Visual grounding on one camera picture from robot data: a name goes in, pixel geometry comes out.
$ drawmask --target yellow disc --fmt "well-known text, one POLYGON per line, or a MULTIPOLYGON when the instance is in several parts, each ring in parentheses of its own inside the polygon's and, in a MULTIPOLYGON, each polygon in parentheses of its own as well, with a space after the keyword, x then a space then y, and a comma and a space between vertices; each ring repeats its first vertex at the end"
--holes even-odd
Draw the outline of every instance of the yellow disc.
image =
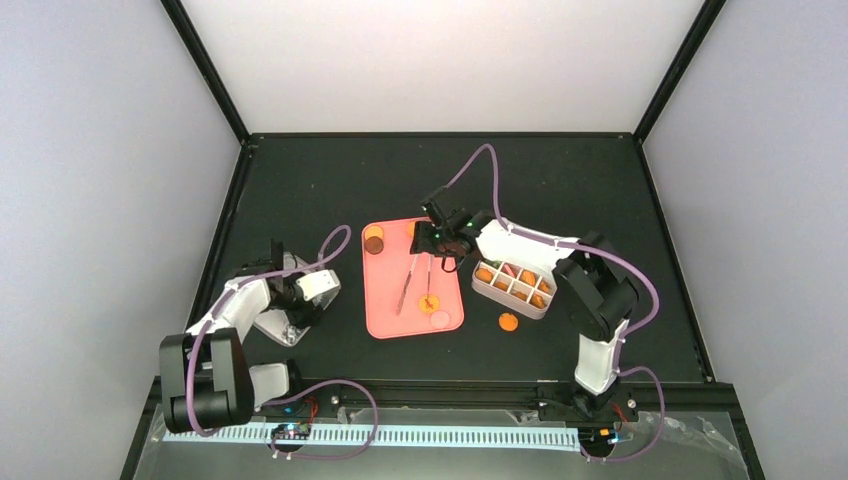
POLYGON ((430 295, 421 295, 418 299, 418 309, 424 313, 433 313, 439 309, 439 297, 430 295))
POLYGON ((498 325, 507 332, 515 331, 518 328, 518 317, 511 313, 503 313, 498 318, 498 325))
POLYGON ((365 229, 365 239, 368 240, 371 237, 377 237, 380 240, 383 239, 383 228, 377 225, 371 225, 365 229))

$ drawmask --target divided container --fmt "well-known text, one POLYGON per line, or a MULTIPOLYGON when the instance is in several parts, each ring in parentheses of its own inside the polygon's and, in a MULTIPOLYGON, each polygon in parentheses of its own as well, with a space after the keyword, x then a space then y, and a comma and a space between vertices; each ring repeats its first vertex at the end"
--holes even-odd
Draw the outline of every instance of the divided container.
POLYGON ((478 262, 471 277, 471 288, 524 316, 538 320, 544 317, 550 308, 551 299, 556 293, 556 282, 552 278, 545 278, 537 272, 506 262, 502 262, 497 268, 485 262, 478 262), (528 274, 532 274, 532 284, 528 274))

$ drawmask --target black metal frame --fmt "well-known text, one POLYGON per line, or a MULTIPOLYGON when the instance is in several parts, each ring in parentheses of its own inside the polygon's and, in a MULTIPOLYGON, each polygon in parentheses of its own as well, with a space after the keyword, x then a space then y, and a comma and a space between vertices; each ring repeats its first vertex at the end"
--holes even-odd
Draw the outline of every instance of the black metal frame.
MULTIPOLYGON (((218 102, 224 116, 230 124, 236 138, 242 145, 239 153, 236 168, 233 173, 233 178, 230 183, 229 191, 224 203, 224 208, 218 220, 218 225, 215 230, 215 235, 212 245, 209 250, 206 264, 203 269, 203 276, 192 305, 192 310, 189 315, 189 323, 196 321, 203 313, 205 308, 210 304, 212 293, 214 291, 214 273, 217 270, 220 262, 221 254, 229 236, 232 222, 235 216, 236 206, 243 191, 245 181, 250 170, 250 165, 253 159, 253 149, 258 140, 259 134, 250 135, 241 117, 236 110, 229 94, 221 81, 220 76, 215 70, 212 60, 209 57, 203 43, 194 29, 185 8, 180 0, 161 0, 162 5, 171 17, 175 28, 179 32, 186 45, 189 53, 197 64, 204 80, 209 86, 212 95, 218 102)), ((683 76, 686 68, 694 58, 701 42, 707 35, 710 27, 715 21, 725 0, 705 0, 695 21, 687 33, 683 44, 680 46, 674 60, 669 66, 662 82, 654 94, 647 110, 645 111, 639 125, 633 133, 633 142, 635 144, 638 155, 641 159, 642 166, 645 172, 646 180, 651 189, 651 196, 654 201, 654 206, 662 223, 662 230, 666 240, 666 246, 672 252, 672 261, 674 264, 675 273, 678 277, 680 285, 683 287, 684 300, 690 319, 693 321, 692 330, 696 337, 697 351, 696 355, 703 365, 703 370, 706 374, 705 383, 664 383, 663 390, 665 393, 666 406, 669 410, 676 411, 713 411, 727 412, 730 415, 733 424, 734 433, 740 449, 742 450, 745 461, 748 466, 750 478, 759 480, 765 478, 759 460, 757 459, 756 450, 748 430, 745 417, 742 409, 739 406, 738 398, 733 386, 725 383, 717 383, 713 381, 713 370, 707 355, 706 346, 703 336, 700 332, 700 327, 695 320, 692 303, 688 296, 688 291, 683 281, 680 265, 677 256, 674 254, 674 248, 671 243, 671 237, 668 232, 668 226, 665 222, 665 217, 656 194, 647 160, 645 158, 642 144, 662 113, 663 108, 668 103, 671 95, 683 76)), ((268 133, 262 134, 267 136, 288 136, 285 133, 268 133)), ((334 136, 344 136, 346 134, 333 134, 334 136)), ((434 135, 433 133, 422 133, 421 135, 434 135)), ((467 135, 461 133, 455 134, 439 134, 439 135, 467 135)), ((549 136, 550 133, 520 133, 520 136, 549 136)), ((575 136, 608 136, 609 133, 580 133, 573 134, 575 136)), ((323 134, 298 134, 297 136, 323 136, 323 134)), ((317 383, 320 380, 307 381, 307 386, 317 383)), ((534 398, 537 398, 539 388, 567 388, 568 384, 559 383, 555 386, 545 386, 538 383, 497 383, 497 382, 478 382, 478 383, 458 383, 458 382, 389 382, 389 381, 367 381, 362 382, 376 397, 381 405, 391 406, 409 406, 418 408, 436 408, 436 407, 452 407, 452 408, 527 408, 534 398)), ((640 409, 658 410, 659 400, 656 390, 651 383, 644 384, 627 384, 632 390, 633 398, 637 401, 640 409)), ((358 390, 336 388, 326 389, 321 392, 326 401, 331 395, 338 395, 342 399, 342 404, 350 406, 364 406, 367 400, 358 390)), ((153 413, 156 405, 161 402, 161 385, 157 377, 151 387, 150 393, 145 403, 144 410, 139 421, 138 428, 133 438, 130 450, 121 473, 122 479, 131 479, 138 466, 139 456, 144 448, 144 442, 147 436, 153 413)))

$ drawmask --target perforated white strip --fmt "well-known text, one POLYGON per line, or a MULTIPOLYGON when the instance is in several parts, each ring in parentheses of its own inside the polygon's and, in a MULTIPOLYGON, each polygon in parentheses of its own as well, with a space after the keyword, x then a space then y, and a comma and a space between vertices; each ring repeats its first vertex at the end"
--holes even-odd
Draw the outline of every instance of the perforated white strip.
MULTIPOLYGON (((211 437, 194 432, 166 432, 164 442, 258 443, 271 442, 277 423, 251 422, 222 428, 211 437)), ((278 445, 357 446, 365 443, 371 425, 315 424, 308 440, 279 439, 278 445)), ((520 448, 577 452, 577 430, 550 427, 464 427, 384 425, 377 430, 375 447, 520 448)))

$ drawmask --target black work surface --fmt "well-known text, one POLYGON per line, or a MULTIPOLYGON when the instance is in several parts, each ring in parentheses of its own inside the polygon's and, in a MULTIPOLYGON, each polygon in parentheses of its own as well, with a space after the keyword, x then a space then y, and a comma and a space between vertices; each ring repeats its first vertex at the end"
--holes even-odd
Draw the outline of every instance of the black work surface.
MULTIPOLYGON (((459 271, 465 321, 458 330, 378 340, 365 328, 362 229, 375 221, 419 216, 421 199, 450 180, 485 142, 498 153, 504 216, 562 236, 600 232, 655 282, 660 314, 627 339, 622 368, 646 365, 662 381, 702 382, 682 287, 629 134, 254 135, 256 147, 215 274, 213 298, 237 267, 267 258, 272 237, 313 260, 337 225, 350 225, 353 235, 330 264, 342 289, 321 323, 290 349, 254 329, 244 343, 249 362, 294 358, 308 378, 572 380, 578 336, 568 321, 569 305, 555 298, 544 319, 520 317, 519 328, 507 333, 498 326, 506 307, 471 289, 473 262, 459 271)), ((453 190, 469 211, 491 209, 488 154, 453 190)), ((648 303, 643 291, 636 318, 647 312, 648 303)))

